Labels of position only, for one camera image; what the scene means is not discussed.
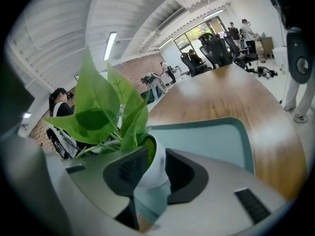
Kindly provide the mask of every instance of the desk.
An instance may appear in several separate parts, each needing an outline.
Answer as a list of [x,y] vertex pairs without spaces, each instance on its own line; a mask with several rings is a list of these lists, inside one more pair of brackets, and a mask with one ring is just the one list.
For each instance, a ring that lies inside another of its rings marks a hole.
[[257,54],[263,55],[265,59],[267,59],[267,55],[271,54],[274,49],[272,37],[256,38],[255,45]]
[[151,110],[148,125],[223,117],[243,122],[256,177],[287,200],[295,198],[307,176],[301,141],[276,98],[234,64],[175,84]]

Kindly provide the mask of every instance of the fluorescent light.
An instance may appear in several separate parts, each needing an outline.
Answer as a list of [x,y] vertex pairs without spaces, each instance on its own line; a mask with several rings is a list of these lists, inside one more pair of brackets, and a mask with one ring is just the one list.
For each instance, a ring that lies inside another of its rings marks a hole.
[[159,49],[161,49],[164,45],[166,45],[169,41],[171,41],[173,38],[170,38],[169,40],[167,40],[164,44],[162,44]]
[[108,40],[107,40],[107,46],[106,46],[106,51],[105,51],[104,60],[108,60],[108,58],[109,58],[110,50],[111,50],[112,47],[113,47],[113,44],[114,44],[114,40],[115,40],[116,35],[117,35],[117,32],[111,32],[111,33],[109,33],[109,37],[108,37]]
[[216,12],[214,12],[214,13],[211,13],[210,15],[204,17],[203,20],[206,20],[206,19],[208,19],[208,18],[211,18],[212,16],[214,16],[214,15],[220,13],[220,12],[223,12],[223,9],[218,10],[218,11],[216,11]]
[[31,113],[24,113],[23,118],[29,118],[31,116]]

